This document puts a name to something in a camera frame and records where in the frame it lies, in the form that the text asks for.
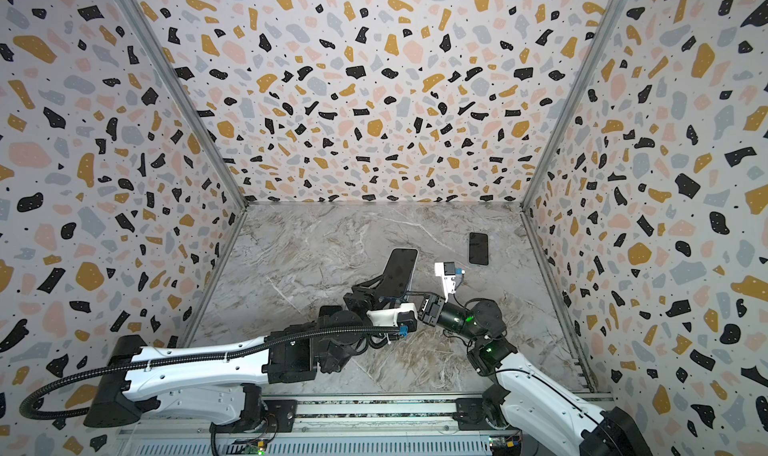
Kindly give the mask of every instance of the vented metal panel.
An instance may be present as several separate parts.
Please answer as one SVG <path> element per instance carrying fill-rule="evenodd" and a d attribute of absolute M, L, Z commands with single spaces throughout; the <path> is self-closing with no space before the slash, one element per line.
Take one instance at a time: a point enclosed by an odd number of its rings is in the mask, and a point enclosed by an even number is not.
<path fill-rule="evenodd" d="M 122 456 L 203 456 L 210 454 L 207 442 L 184 439 L 156 439 L 134 442 Z M 238 454 L 242 444 L 218 444 L 221 454 Z M 488 436 L 397 436 L 367 438 L 278 438 L 265 454 L 312 454 L 312 456 L 487 456 Z"/>

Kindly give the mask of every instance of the terrazzo wall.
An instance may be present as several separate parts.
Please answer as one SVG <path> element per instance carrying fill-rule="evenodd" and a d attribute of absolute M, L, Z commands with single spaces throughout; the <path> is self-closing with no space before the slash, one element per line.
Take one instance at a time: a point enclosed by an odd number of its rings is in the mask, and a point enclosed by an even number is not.
<path fill-rule="evenodd" d="M 768 454 L 768 0 L 629 0 L 531 215 L 656 454 Z"/>
<path fill-rule="evenodd" d="M 608 0 L 137 0 L 248 200 L 519 199 Z"/>
<path fill-rule="evenodd" d="M 112 431 L 18 405 L 119 336 L 174 346 L 238 209 L 112 0 L 1 1 L 0 454 L 113 454 Z"/>

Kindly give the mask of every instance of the phone screen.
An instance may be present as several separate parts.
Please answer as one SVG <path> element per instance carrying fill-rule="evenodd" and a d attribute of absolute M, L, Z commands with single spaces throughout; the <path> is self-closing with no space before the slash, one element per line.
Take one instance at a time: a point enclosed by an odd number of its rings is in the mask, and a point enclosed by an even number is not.
<path fill-rule="evenodd" d="M 469 263 L 488 265 L 488 235 L 482 232 L 469 233 Z"/>

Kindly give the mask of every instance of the robotic arm link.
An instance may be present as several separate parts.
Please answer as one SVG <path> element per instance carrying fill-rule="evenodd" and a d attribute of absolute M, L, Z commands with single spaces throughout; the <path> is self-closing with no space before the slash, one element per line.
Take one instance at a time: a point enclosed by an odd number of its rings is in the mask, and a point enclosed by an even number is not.
<path fill-rule="evenodd" d="M 459 423 L 519 428 L 558 456 L 650 456 L 627 413 L 619 408 L 606 412 L 585 402 L 508 342 L 501 310 L 493 300 L 474 298 L 461 304 L 456 288 L 464 271 L 453 262 L 435 264 L 442 296 L 411 291 L 417 254 L 393 250 L 383 274 L 354 285 L 344 296 L 346 308 L 322 306 L 317 320 L 268 336 L 201 348 L 154 348 L 140 336 L 123 336 L 106 367 L 46 384 L 27 396 L 19 411 L 30 419 L 84 415 L 84 424 L 92 428 L 135 423 L 145 414 L 203 419 L 211 422 L 212 440 L 216 433 L 258 431 L 270 426 L 273 415 L 261 397 L 265 384 L 309 381 L 318 368 L 340 372 L 351 357 L 414 332 L 420 320 L 460 338 L 477 374 L 494 381 L 483 394 L 482 414 L 457 412 L 454 419 Z M 408 302 L 417 297 L 423 298 L 418 308 Z M 101 380 L 90 407 L 40 410 L 46 394 L 96 377 Z M 215 444 L 212 451 L 216 455 Z"/>

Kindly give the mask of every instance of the marble surface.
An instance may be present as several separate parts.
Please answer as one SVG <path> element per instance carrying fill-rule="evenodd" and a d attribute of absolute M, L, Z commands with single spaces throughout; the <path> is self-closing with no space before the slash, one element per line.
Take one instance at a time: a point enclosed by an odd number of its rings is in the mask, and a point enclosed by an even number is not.
<path fill-rule="evenodd" d="M 470 232 L 488 234 L 488 266 L 468 264 Z M 508 340 L 563 386 L 584 390 L 513 203 L 252 206 L 193 346 L 314 320 L 321 306 L 343 305 L 352 284 L 379 275 L 400 247 L 419 251 L 412 289 L 441 293 L 433 263 L 456 262 L 466 270 L 459 299 L 497 301 Z M 352 358 L 341 373 L 264 393 L 466 392 L 490 384 L 458 340 L 420 325 L 405 341 Z"/>

